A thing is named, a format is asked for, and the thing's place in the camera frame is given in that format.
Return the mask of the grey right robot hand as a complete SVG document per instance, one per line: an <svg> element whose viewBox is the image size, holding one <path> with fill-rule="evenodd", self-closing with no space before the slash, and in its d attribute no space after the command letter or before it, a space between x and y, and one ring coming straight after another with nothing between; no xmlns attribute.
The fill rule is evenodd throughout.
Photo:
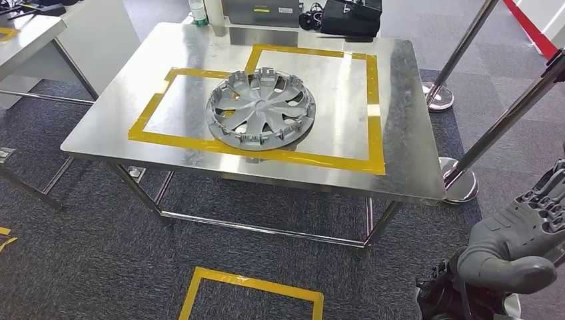
<svg viewBox="0 0 565 320"><path fill-rule="evenodd" d="M504 210L476 223L460 254L460 278L475 287L532 294L564 262L564 160Z"/></svg>

